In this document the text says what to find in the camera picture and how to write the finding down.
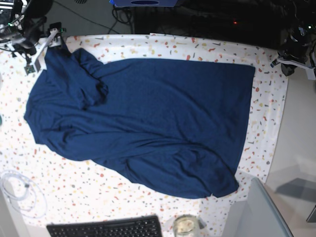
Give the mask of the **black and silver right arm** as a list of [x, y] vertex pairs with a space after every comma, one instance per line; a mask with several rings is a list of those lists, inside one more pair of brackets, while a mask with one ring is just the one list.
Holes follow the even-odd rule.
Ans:
[[2, 0], [0, 2], [0, 48], [13, 53], [35, 55], [36, 45], [42, 38], [57, 29], [57, 37], [66, 30], [60, 22], [44, 30], [46, 14], [51, 10], [52, 0]]

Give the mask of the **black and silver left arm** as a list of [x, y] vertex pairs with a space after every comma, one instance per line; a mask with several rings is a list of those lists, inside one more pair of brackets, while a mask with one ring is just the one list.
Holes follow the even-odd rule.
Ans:
[[301, 68], [309, 80], [316, 80], [316, 2], [288, 0], [282, 8], [288, 35], [274, 62], [281, 65], [286, 77]]

